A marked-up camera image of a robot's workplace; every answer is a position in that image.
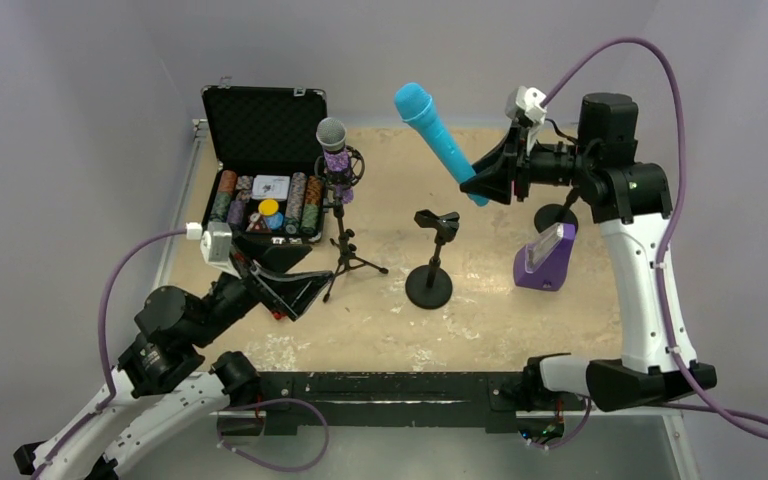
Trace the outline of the black round-base mic stand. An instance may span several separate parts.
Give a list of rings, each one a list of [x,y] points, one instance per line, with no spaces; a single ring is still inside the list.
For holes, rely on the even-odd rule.
[[[571,207],[578,201],[577,188],[572,188],[563,204],[546,204],[540,207],[534,215],[534,226],[537,232],[542,233],[555,223],[572,225],[579,229],[577,216],[571,211]]]
[[[417,211],[414,221],[420,228],[435,231],[435,250],[426,265],[413,269],[405,282],[405,292],[415,306],[434,310],[444,306],[451,298],[453,284],[448,273],[441,268],[441,250],[452,242],[459,230],[460,215],[450,212],[436,215],[428,209]]]

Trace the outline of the blue toy microphone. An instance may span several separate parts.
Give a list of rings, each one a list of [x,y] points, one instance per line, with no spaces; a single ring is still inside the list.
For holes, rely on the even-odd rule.
[[[458,185],[476,175],[472,164],[441,120],[433,97],[415,82],[394,94],[394,105],[403,123],[413,129]]]

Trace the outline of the purple glitter microphone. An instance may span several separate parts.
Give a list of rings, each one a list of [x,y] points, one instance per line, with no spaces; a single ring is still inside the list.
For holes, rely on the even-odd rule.
[[[346,148],[346,135],[344,124],[333,117],[321,120],[316,130],[316,139],[323,150],[327,180],[333,187],[334,199],[342,204],[349,204],[354,200],[354,173]]]

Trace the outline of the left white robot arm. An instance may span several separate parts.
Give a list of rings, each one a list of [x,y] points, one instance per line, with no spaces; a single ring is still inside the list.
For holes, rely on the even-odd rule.
[[[230,231],[191,225],[218,279],[203,296],[161,286],[145,300],[133,342],[117,359],[101,352],[104,383],[57,434],[20,446],[19,472],[32,479],[119,479],[151,449],[210,413],[261,412],[290,397],[265,392],[261,374],[239,351],[207,364],[201,349],[257,307],[299,319],[333,280],[300,272],[304,244],[267,245]]]

